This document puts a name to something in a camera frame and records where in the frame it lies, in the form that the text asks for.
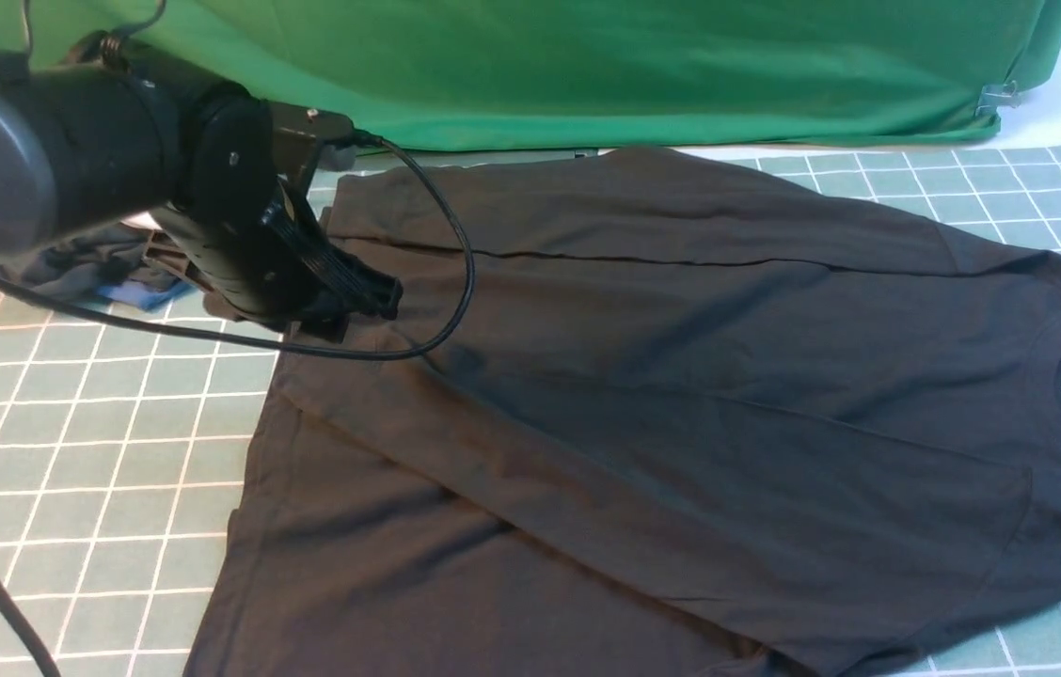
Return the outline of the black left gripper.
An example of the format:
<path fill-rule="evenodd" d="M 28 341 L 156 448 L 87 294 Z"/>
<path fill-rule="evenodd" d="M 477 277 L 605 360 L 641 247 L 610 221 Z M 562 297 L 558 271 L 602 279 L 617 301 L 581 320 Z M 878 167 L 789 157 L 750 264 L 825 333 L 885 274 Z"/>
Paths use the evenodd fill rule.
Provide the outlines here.
<path fill-rule="evenodd" d="M 324 320 L 324 291 L 342 312 L 394 320 L 401 282 L 333 245 L 306 202 L 284 202 L 273 140 L 253 96 L 166 96 L 151 214 L 244 320 L 342 344 L 350 317 Z"/>

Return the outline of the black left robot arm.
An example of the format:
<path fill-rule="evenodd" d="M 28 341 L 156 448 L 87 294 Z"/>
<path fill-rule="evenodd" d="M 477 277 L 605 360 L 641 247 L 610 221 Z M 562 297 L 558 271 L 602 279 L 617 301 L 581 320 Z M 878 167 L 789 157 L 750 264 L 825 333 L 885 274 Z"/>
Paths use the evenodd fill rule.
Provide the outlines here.
<path fill-rule="evenodd" d="M 37 72 L 0 51 L 0 264 L 147 212 L 147 265 L 229 320 L 340 341 L 355 314 L 397 317 L 401 282 L 333 245 L 306 199 L 324 151 L 353 160 L 352 120 L 145 44 L 100 57 L 101 39 Z"/>

